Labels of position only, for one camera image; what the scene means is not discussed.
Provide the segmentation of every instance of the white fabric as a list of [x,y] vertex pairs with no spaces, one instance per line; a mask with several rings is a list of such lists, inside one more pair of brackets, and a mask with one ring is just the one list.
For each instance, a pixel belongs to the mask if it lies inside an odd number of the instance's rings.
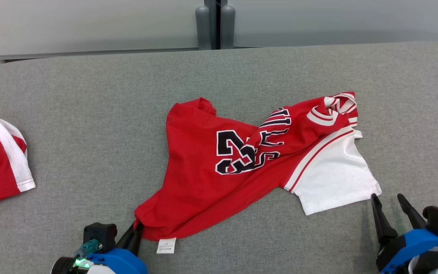
[[19,191],[23,192],[35,188],[35,181],[28,167],[26,153],[16,144],[16,141],[10,133],[15,130],[17,131],[17,135],[15,136],[21,136],[22,138],[21,133],[16,127],[0,119],[0,142],[5,149],[17,187]]
[[[352,130],[346,127],[334,134],[347,129]],[[381,194],[378,182],[354,145],[357,136],[357,131],[352,131],[334,139],[305,168],[292,190],[299,196],[305,215],[367,200],[372,193]]]

